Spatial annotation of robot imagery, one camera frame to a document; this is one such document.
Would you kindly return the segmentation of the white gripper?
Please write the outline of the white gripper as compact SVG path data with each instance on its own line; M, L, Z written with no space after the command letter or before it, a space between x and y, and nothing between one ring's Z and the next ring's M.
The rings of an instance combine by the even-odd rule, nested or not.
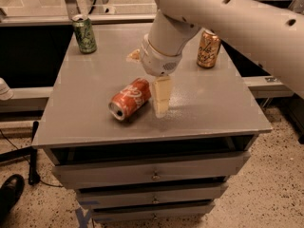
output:
M145 72L156 76L151 83L151 93L157 118L164 117L169 109L173 86L171 77L167 75L176 70L181 58L181 54L178 56L166 56L157 52L150 44L147 34L142 39L140 50L135 49L126 56L127 62L142 62Z

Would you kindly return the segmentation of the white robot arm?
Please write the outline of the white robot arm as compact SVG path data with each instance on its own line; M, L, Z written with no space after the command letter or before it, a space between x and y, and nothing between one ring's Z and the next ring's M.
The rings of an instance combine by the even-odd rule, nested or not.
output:
M140 60L156 78L152 97L158 117L169 107L169 75L181 61L187 42L201 29L277 77L304 98L304 15L255 0L155 0L158 11L144 35Z

